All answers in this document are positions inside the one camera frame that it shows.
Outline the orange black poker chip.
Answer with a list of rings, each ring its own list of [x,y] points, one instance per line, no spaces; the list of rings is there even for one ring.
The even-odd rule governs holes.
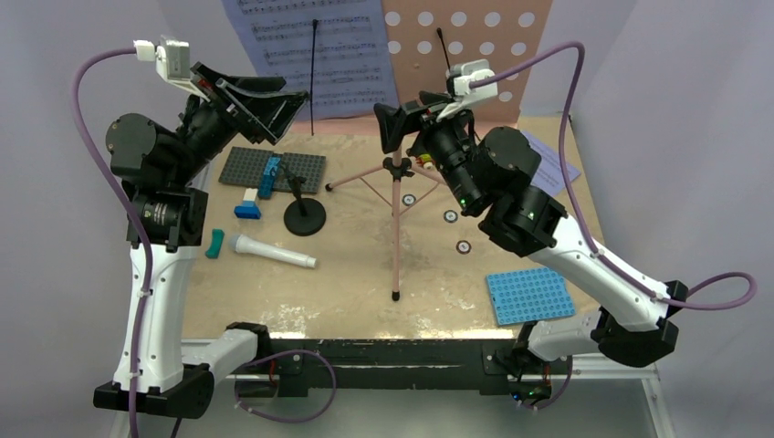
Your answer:
[[[459,254],[469,254],[471,252],[472,246],[471,244],[466,240],[459,240],[455,244],[455,249]]]

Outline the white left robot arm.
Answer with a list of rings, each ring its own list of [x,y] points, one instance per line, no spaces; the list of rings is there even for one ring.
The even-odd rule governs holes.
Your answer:
[[[268,329],[257,323],[232,323],[218,339],[183,349],[184,302],[208,205],[193,180],[236,136],[278,143],[309,95],[286,90],[280,77],[228,76],[200,63],[191,76],[194,94],[176,129],[127,113],[106,132],[110,174],[129,203],[133,279],[118,368],[94,391],[101,409],[197,419],[232,371],[271,364]]]

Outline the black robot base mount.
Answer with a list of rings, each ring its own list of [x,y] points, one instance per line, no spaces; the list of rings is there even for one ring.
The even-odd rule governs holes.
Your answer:
[[[513,339],[274,339],[261,358],[237,373],[271,377],[281,397],[311,389],[526,393],[546,385],[558,393],[570,359],[543,364]]]

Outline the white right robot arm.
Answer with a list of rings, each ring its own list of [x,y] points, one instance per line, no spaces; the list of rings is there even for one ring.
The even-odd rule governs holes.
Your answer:
[[[642,368],[671,354],[679,330],[669,299],[685,300],[685,284],[652,279],[586,238],[579,221],[533,184],[541,158],[528,138],[501,126],[477,140],[470,110],[442,116],[451,103],[425,93],[398,108],[375,104],[382,149],[396,151],[413,135],[409,154],[430,155],[462,215],[478,218],[491,242],[554,270],[599,306],[555,321],[529,318],[512,348],[515,364],[533,371],[560,357],[599,352]]]

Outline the blue poker chip near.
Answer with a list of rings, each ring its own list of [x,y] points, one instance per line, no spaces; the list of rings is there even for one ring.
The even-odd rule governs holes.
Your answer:
[[[453,210],[447,210],[444,212],[444,220],[449,223],[455,223],[458,220],[458,213]]]

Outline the colourful brick toy car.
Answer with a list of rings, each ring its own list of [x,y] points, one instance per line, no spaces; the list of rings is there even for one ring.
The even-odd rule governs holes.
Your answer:
[[[421,154],[416,157],[416,162],[425,170],[434,169],[434,161],[429,154]]]

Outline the blue brick column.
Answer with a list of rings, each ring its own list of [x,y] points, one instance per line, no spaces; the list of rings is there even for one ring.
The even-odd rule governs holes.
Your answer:
[[[257,196],[259,199],[271,198],[281,161],[280,156],[272,156],[267,160],[258,185]]]

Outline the white microphone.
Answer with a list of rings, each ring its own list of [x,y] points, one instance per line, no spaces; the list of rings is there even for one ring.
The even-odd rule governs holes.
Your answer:
[[[261,256],[278,262],[316,268],[317,259],[311,255],[302,254],[275,245],[258,242],[246,235],[233,235],[229,239],[229,246],[238,254]]]

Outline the pink music stand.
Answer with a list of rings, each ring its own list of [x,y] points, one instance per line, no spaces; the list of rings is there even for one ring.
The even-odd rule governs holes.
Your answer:
[[[494,68],[504,68],[512,61],[526,60],[537,54],[552,1],[382,1],[382,18],[386,24],[387,43],[394,84],[399,101],[416,99],[420,91],[446,91],[447,66],[485,57]],[[505,92],[510,99],[484,107],[481,120],[517,121],[520,101],[528,74],[519,73]],[[436,174],[417,166],[409,167],[402,149],[386,155],[383,163],[366,171],[354,173],[326,185],[326,190],[360,180],[369,188],[366,175],[384,170],[395,173],[392,199],[382,199],[391,208],[392,216],[392,300],[398,301],[401,272],[401,216],[434,191],[443,181]],[[415,172],[436,179],[427,193],[402,209],[403,179],[406,172]]]

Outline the blue and white brick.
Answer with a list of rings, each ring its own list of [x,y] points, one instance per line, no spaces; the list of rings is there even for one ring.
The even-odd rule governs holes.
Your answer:
[[[245,189],[241,203],[236,205],[234,208],[235,217],[240,219],[259,220],[262,214],[257,205],[257,200],[257,188]]]

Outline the blue poker chip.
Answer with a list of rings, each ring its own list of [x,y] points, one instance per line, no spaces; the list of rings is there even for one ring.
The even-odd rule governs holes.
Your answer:
[[[458,213],[453,210],[447,210],[444,212],[444,220],[449,223],[455,223],[458,220]]]
[[[416,197],[413,194],[407,193],[402,198],[405,206],[410,206],[416,202]]]

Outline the black microphone stand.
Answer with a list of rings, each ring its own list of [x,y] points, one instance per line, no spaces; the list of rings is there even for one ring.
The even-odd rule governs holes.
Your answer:
[[[321,202],[303,197],[301,188],[305,177],[296,175],[286,164],[280,163],[281,171],[288,182],[294,201],[287,207],[283,215],[286,228],[293,235],[311,236],[319,232],[327,220],[327,213]]]

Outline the light blue building baseplate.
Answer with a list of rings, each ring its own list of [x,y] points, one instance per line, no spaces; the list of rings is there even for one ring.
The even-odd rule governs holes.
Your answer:
[[[547,267],[489,274],[486,286],[500,327],[576,314],[565,278]]]

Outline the blue poker chip far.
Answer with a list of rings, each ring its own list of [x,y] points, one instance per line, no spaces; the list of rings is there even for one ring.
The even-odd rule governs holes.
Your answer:
[[[416,197],[413,194],[407,193],[402,198],[405,206],[410,206],[416,202]]]

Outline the teal arch block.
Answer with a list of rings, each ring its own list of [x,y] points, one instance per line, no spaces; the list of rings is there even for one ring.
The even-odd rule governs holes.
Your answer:
[[[208,259],[217,259],[220,256],[224,240],[225,231],[219,228],[214,228],[211,233],[210,245],[204,253],[205,257]]]

